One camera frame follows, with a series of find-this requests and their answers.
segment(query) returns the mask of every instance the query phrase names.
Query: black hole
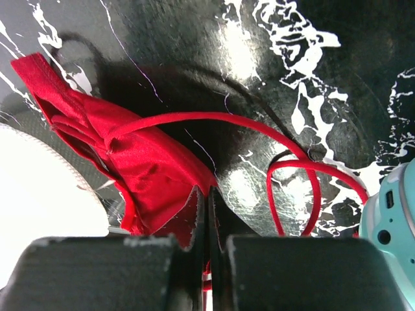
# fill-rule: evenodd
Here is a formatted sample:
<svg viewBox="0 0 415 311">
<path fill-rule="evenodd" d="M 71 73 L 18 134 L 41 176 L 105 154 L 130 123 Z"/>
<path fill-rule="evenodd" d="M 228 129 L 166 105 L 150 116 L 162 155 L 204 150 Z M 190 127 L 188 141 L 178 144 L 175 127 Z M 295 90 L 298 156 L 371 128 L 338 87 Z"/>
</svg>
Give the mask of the black hole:
<svg viewBox="0 0 415 311">
<path fill-rule="evenodd" d="M 386 206 L 391 209 L 394 206 L 394 193 L 392 192 L 392 190 L 389 190 L 386 193 Z"/>
<path fill-rule="evenodd" d="M 382 230 L 377 234 L 377 239 L 383 245 L 387 245 L 390 242 L 390 233 L 386 230 Z"/>
</svg>

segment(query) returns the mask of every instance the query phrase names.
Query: white plate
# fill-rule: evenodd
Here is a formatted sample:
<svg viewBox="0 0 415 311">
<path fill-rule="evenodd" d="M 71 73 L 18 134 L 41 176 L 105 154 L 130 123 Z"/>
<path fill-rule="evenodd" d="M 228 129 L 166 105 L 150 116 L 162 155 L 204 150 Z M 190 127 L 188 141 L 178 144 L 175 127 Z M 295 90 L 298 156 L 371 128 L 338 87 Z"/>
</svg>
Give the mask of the white plate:
<svg viewBox="0 0 415 311">
<path fill-rule="evenodd" d="M 24 249 L 45 236 L 106 236 L 93 189 L 38 139 L 0 124 L 0 288 Z"/>
</svg>

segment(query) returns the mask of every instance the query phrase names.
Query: red bag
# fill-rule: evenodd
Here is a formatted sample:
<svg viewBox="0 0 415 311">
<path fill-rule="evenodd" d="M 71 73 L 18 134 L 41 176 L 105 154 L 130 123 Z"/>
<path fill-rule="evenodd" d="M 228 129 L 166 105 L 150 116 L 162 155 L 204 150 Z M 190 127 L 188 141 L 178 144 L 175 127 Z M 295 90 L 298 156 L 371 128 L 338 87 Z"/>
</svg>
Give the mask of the red bag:
<svg viewBox="0 0 415 311">
<path fill-rule="evenodd" d="M 73 91 L 41 54 L 12 62 L 57 134 L 80 156 L 115 180 L 126 202 L 121 227 L 135 235 L 151 235 L 185 206 L 194 186 L 204 196 L 217 185 L 211 171 L 187 148 L 156 127 L 128 133 L 107 142 L 106 136 L 141 117 L 105 100 Z M 194 211 L 180 213 L 190 224 Z M 180 238 L 177 224 L 164 228 Z"/>
</svg>

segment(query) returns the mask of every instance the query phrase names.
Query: marble tabletop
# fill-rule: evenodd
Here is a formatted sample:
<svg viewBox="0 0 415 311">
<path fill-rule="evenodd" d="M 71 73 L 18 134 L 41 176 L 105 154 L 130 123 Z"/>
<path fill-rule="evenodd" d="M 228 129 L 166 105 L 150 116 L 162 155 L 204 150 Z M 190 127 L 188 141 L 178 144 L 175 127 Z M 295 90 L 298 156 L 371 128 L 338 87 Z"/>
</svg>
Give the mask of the marble tabletop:
<svg viewBox="0 0 415 311">
<path fill-rule="evenodd" d="M 415 155 L 414 4 L 2 0 L 0 122 L 66 158 L 114 227 L 122 197 L 49 129 L 10 66 L 14 58 L 40 51 L 72 88 L 142 116 L 222 111 L 283 129 L 313 159 L 354 173 L 374 194 L 393 166 Z M 247 224 L 276 235 L 265 174 L 284 151 L 280 144 L 217 121 L 161 128 L 214 171 L 226 203 Z M 350 236 L 361 215 L 357 195 L 319 177 L 324 205 L 313 236 Z M 274 196 L 287 234 L 299 235 L 313 199 L 305 172 L 277 171 Z"/>
</svg>

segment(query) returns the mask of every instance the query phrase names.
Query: white object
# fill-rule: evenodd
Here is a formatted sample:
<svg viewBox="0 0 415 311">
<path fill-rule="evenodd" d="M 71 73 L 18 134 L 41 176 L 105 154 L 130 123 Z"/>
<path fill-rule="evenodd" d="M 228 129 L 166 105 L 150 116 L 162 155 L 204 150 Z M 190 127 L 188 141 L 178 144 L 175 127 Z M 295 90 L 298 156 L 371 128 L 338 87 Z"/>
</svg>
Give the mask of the white object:
<svg viewBox="0 0 415 311">
<path fill-rule="evenodd" d="M 0 288 L 25 248 L 46 236 L 106 236 L 108 217 L 86 180 L 38 139 L 0 124 Z"/>
</svg>

